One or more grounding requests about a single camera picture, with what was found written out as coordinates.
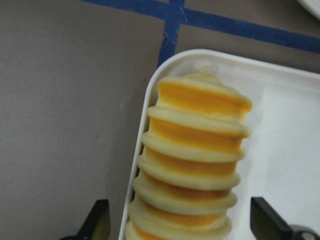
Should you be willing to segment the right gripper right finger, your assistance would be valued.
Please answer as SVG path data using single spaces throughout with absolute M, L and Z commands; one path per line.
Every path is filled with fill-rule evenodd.
M 250 230 L 257 240 L 318 240 L 320 235 L 301 225 L 289 225 L 260 196 L 250 199 Z

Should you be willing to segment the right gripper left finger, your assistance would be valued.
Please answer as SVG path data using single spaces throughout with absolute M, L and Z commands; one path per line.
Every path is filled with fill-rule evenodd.
M 76 235 L 61 240 L 107 240 L 110 236 L 110 207 L 108 199 L 97 200 Z

